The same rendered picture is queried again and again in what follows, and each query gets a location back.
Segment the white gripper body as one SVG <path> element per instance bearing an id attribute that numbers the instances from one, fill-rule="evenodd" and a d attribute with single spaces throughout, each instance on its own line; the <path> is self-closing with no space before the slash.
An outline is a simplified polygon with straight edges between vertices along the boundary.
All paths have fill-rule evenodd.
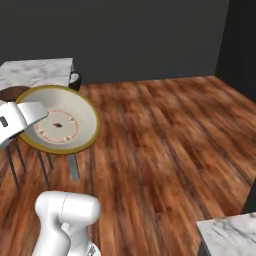
<path id="1" fill-rule="evenodd" d="M 18 108 L 25 119 L 27 127 L 30 127 L 48 116 L 48 112 L 40 102 L 19 103 Z"/>

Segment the white bowl with yellow rim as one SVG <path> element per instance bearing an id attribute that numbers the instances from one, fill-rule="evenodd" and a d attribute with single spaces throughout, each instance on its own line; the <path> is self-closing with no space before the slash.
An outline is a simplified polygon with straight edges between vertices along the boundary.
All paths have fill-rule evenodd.
<path id="1" fill-rule="evenodd" d="M 55 155 L 69 155 L 89 148 L 98 138 L 101 119 L 92 102 L 77 91 L 59 85 L 30 88 L 16 103 L 40 102 L 48 116 L 30 126 L 21 139 Z"/>

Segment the black box with white top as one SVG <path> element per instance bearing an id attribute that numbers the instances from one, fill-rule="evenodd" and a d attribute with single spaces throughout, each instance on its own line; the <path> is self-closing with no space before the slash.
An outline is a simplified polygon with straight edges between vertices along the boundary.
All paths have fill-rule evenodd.
<path id="1" fill-rule="evenodd" d="M 82 83 L 82 74 L 80 72 L 72 72 L 69 80 L 69 87 L 78 91 Z"/>

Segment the grey flat bar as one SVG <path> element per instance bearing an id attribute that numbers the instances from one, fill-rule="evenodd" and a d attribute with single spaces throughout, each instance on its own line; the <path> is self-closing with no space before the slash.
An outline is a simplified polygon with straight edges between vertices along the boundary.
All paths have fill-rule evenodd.
<path id="1" fill-rule="evenodd" d="M 68 155 L 68 165 L 70 169 L 71 178 L 78 180 L 80 178 L 76 156 L 74 154 Z"/>

